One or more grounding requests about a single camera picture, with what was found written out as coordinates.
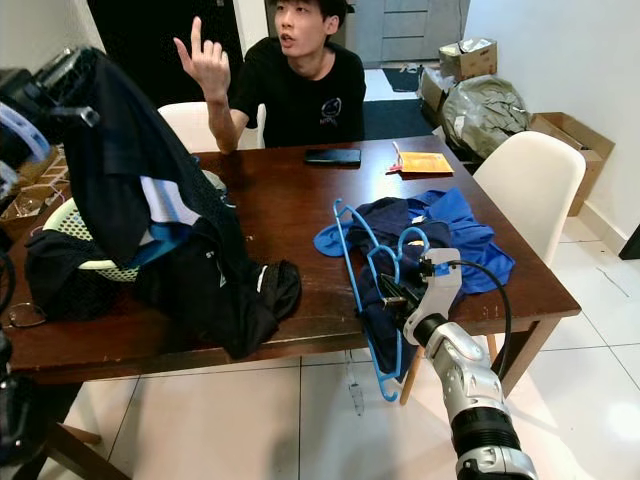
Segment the person's right hand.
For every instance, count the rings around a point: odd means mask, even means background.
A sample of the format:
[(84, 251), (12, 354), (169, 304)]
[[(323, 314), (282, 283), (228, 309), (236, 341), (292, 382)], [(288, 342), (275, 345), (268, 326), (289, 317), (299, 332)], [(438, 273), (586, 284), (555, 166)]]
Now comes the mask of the person's right hand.
[(228, 104), (229, 56), (219, 42), (202, 38), (202, 19), (198, 15), (192, 20), (189, 42), (174, 38), (174, 44), (184, 72), (196, 81), (205, 100)]

